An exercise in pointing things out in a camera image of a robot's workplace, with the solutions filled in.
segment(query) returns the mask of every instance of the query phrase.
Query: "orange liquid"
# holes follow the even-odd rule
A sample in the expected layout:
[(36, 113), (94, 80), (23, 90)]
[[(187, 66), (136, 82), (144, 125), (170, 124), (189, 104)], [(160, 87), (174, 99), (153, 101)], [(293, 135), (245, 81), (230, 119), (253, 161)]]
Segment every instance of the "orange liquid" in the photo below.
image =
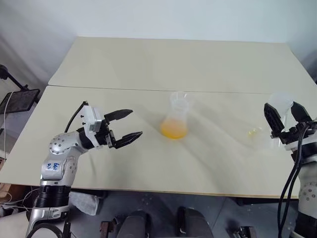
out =
[(163, 135), (171, 139), (179, 139), (187, 134), (187, 125), (182, 120), (167, 118), (160, 125)]

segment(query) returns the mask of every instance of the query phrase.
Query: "metal stand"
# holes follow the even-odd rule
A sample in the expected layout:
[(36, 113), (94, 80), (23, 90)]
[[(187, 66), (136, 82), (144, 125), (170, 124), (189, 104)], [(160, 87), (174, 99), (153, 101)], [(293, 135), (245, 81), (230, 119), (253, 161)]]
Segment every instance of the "metal stand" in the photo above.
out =
[[(0, 64), (0, 78), (3, 80), (7, 80), (8, 78), (11, 79), (11, 81), (20, 88), (21, 91), (28, 91), (28, 85), (24, 85), (22, 86), (22, 84), (20, 84), (9, 72), (7, 67), (5, 67), (4, 65)], [(39, 99), (36, 98), (34, 100), (36, 103), (39, 103)]]

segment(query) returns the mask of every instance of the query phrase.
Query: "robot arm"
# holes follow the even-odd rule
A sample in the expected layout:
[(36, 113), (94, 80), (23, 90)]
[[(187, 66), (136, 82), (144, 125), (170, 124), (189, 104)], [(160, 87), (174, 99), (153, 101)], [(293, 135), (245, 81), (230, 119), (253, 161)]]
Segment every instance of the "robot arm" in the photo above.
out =
[(279, 138), (285, 149), (292, 151), (294, 164), (299, 166), (298, 177), (300, 180), (299, 191), (299, 215), (296, 221), (293, 238), (316, 238), (317, 237), (317, 122), (313, 121), (305, 108), (294, 102), (291, 107), (294, 119), (298, 122), (289, 131), (283, 131), (284, 125), (280, 120), (277, 110), (270, 104), (265, 104), (264, 115), (272, 129), (272, 138)]
[(132, 110), (119, 110), (100, 116), (98, 110), (84, 102), (80, 110), (83, 127), (68, 133), (59, 134), (49, 144), (49, 155), (42, 164), (39, 196), (32, 209), (26, 237), (38, 222), (64, 219), (68, 216), (68, 199), (75, 180), (80, 155), (92, 148), (107, 145), (120, 148), (139, 138), (142, 132), (135, 132), (115, 140), (108, 125), (132, 113)]

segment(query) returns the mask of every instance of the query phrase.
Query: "white table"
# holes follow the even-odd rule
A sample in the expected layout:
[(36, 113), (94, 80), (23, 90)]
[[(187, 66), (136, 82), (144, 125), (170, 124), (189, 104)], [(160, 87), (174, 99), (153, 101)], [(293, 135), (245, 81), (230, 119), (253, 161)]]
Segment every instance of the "white table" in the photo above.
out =
[(78, 37), (49, 85), (316, 94), (286, 44)]
[[(102, 114), (133, 109), (110, 124), (117, 139), (134, 131), (143, 135), (121, 149), (93, 149), (79, 159), (73, 187), (199, 193), (277, 198), (292, 168), (282, 147), (258, 146), (248, 137), (264, 129), (266, 94), (195, 92), (189, 134), (180, 140), (161, 135), (159, 124), (170, 92), (48, 86), (0, 173), (0, 182), (38, 185), (48, 144), (64, 131), (83, 100)], [(303, 99), (311, 116), (316, 103)], [(76, 119), (70, 131), (81, 127)], [(299, 184), (293, 189), (297, 197)]]

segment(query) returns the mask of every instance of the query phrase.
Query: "clear plastic cup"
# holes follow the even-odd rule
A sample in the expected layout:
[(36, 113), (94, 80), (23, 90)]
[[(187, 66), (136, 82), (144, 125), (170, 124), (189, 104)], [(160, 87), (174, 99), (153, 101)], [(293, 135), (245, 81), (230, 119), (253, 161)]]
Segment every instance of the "clear plastic cup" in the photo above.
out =
[(160, 125), (164, 136), (179, 139), (187, 134), (187, 113), (191, 105), (192, 99), (188, 93), (173, 92), (170, 95), (170, 110)]

